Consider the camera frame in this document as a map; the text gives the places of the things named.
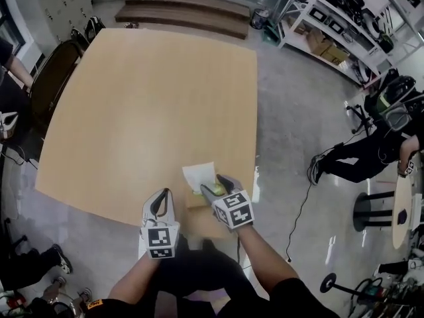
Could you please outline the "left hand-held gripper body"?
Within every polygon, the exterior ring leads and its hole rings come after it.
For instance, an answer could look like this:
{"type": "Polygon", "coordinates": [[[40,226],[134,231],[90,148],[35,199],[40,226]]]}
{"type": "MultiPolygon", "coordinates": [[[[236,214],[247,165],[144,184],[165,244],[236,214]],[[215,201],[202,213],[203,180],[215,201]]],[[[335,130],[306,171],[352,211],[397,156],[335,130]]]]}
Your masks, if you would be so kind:
{"type": "Polygon", "coordinates": [[[145,243],[147,256],[150,259],[175,257],[180,236],[180,224],[178,222],[142,227],[140,234],[145,243]]]}

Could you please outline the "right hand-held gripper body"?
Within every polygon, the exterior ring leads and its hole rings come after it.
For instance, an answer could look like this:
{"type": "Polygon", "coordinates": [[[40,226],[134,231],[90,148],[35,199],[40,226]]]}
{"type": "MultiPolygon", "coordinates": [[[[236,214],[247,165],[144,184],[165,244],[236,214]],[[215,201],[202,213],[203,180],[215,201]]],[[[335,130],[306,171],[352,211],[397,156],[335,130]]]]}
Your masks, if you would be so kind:
{"type": "Polygon", "coordinates": [[[216,199],[212,203],[216,216],[229,230],[251,225],[254,220],[252,204],[246,190],[216,199]]]}

